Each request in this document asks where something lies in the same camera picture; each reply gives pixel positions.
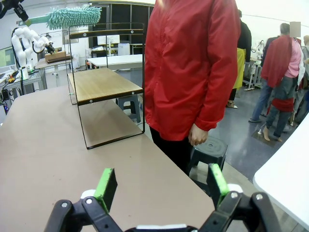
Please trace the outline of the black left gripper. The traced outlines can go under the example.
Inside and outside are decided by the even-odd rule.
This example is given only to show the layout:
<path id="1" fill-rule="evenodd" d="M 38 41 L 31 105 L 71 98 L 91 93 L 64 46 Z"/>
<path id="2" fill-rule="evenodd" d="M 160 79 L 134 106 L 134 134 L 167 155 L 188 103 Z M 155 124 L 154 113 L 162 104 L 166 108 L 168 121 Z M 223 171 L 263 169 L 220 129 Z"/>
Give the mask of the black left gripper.
<path id="1" fill-rule="evenodd" d="M 21 19 L 17 21 L 18 26 L 30 26 L 31 20 L 28 19 L 28 15 L 21 3 L 23 0 L 1 0 L 0 1 L 0 19 L 2 19 L 8 10 L 13 9 L 15 14 Z"/>

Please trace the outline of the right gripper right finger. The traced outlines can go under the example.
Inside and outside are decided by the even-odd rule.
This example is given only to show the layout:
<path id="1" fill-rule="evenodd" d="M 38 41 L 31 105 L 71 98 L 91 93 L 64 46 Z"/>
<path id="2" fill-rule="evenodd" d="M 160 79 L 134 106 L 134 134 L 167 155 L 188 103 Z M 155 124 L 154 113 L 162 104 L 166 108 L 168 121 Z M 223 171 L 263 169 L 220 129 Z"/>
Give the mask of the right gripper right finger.
<path id="1" fill-rule="evenodd" d="M 215 210 L 199 229 L 200 232 L 225 232 L 232 221 L 242 221 L 249 232 L 280 232 L 281 226 L 264 192 L 247 196 L 230 190 L 218 164 L 208 165 L 207 185 Z"/>

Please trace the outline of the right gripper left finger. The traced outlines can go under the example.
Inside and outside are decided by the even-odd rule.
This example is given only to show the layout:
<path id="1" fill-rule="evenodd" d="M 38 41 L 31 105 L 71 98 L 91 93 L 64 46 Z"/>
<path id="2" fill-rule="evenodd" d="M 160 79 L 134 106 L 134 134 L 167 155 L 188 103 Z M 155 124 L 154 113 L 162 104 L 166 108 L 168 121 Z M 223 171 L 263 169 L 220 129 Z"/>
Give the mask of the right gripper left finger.
<path id="1" fill-rule="evenodd" d="M 76 203 L 70 200 L 55 203 L 44 231 L 80 232 L 84 226 L 90 225 L 97 232 L 120 232 L 120 227 L 110 216 L 117 186 L 114 168 L 106 168 L 94 193 Z"/>

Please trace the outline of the person's left hand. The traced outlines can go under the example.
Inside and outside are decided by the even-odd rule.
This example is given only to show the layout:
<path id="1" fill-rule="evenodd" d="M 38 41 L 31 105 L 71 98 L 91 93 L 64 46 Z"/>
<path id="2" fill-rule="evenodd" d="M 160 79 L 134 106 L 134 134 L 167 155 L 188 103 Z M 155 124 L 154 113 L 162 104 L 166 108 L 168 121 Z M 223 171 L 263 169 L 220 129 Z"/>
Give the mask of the person's left hand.
<path id="1" fill-rule="evenodd" d="M 188 140 L 192 146 L 204 143 L 208 138 L 208 131 L 200 129 L 196 124 L 193 124 L 189 134 Z"/>

